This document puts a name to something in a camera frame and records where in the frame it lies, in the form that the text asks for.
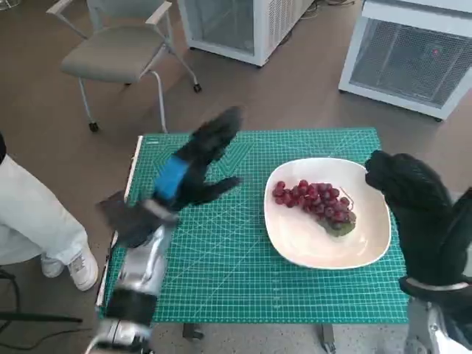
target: chair wheel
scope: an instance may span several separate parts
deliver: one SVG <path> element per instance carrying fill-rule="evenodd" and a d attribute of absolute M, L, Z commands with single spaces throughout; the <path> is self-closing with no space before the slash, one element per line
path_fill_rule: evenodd
<path fill-rule="evenodd" d="M 196 84 L 193 86 L 193 91 L 195 91 L 195 93 L 201 92 L 201 86 L 200 86 L 199 83 L 196 83 Z"/>
<path fill-rule="evenodd" d="M 88 129 L 90 129 L 90 131 L 92 133 L 96 133 L 98 132 L 99 128 L 98 128 L 98 124 L 97 123 L 89 123 L 88 124 Z"/>

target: black glove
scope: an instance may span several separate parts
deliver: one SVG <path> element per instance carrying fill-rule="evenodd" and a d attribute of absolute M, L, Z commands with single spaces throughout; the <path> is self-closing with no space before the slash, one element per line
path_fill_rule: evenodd
<path fill-rule="evenodd" d="M 118 232 L 117 244 L 137 247 L 163 223 L 175 224 L 176 213 L 187 205 L 209 203 L 237 186 L 240 182 L 237 177 L 225 178 L 215 184 L 208 184 L 205 179 L 208 166 L 223 156 L 240 124 L 239 108 L 230 108 L 203 124 L 163 167 L 155 180 L 151 199 L 128 206 L 122 191 L 101 201 L 99 208 L 108 224 Z"/>
<path fill-rule="evenodd" d="M 229 108 L 216 119 L 203 124 L 192 134 L 189 142 L 173 154 L 170 159 L 173 164 L 169 169 L 170 174 L 164 176 L 163 170 L 162 175 L 156 179 L 154 198 L 170 209 L 179 211 L 189 204 L 214 201 L 236 187 L 240 183 L 238 177 L 225 178 L 214 184 L 206 183 L 205 179 L 208 166 L 223 156 L 225 148 L 236 136 L 240 126 L 240 109 L 237 107 Z M 178 161 L 178 167 L 175 167 L 175 160 Z M 172 179 L 170 182 L 173 184 L 175 174 L 183 169 L 186 169 L 185 174 L 173 185 L 175 191 L 169 193 L 168 180 Z"/>
<path fill-rule="evenodd" d="M 472 190 L 453 206 L 440 177 L 406 154 L 375 151 L 366 169 L 366 183 L 395 215 L 408 276 L 429 285 L 468 281 L 462 272 L 472 240 Z"/>
<path fill-rule="evenodd" d="M 452 205 L 437 173 L 406 154 L 375 151 L 366 169 L 366 183 L 383 193 L 397 222 L 408 274 L 400 288 L 438 304 L 450 337 L 472 348 L 472 282 L 462 275 L 472 240 L 472 189 Z"/>

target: white sneaker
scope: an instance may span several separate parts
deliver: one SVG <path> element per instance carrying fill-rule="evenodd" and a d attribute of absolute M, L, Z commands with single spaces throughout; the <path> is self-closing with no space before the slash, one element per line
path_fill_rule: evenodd
<path fill-rule="evenodd" d="M 67 265 L 75 286 L 81 291 L 86 291 L 94 286 L 98 278 L 98 265 L 89 245 L 85 246 L 81 253 Z"/>
<path fill-rule="evenodd" d="M 47 278 L 56 278 L 66 266 L 59 260 L 47 257 L 44 253 L 41 255 L 41 270 Z"/>

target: person's leg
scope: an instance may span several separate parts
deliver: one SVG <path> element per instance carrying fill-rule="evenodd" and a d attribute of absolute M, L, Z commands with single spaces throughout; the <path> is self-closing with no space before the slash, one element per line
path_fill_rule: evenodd
<path fill-rule="evenodd" d="M 80 290 L 95 283 L 97 263 L 83 226 L 47 187 L 9 156 L 0 164 L 0 223 L 37 245 L 48 258 L 68 265 Z"/>

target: chair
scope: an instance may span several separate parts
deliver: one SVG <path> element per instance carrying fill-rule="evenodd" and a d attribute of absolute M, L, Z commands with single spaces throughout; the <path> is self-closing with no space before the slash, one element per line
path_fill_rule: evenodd
<path fill-rule="evenodd" d="M 84 79 L 130 85 L 139 82 L 144 75 L 151 74 L 157 80 L 162 130 L 167 133 L 162 82 L 159 74 L 151 69 L 152 66 L 164 52 L 174 54 L 190 74 L 194 91 L 196 93 L 201 91 L 197 77 L 173 45 L 168 13 L 172 4 L 164 0 L 87 0 L 94 28 L 94 34 L 88 38 L 63 15 L 63 11 L 73 1 L 60 0 L 46 12 L 56 15 L 84 39 L 84 42 L 64 58 L 61 69 L 67 74 L 79 77 L 80 93 L 90 130 L 96 132 L 99 127 L 87 103 Z M 104 27 L 102 15 L 107 15 L 109 18 L 147 18 L 147 20 L 140 25 Z M 163 18 L 166 21 L 167 36 L 158 27 Z"/>

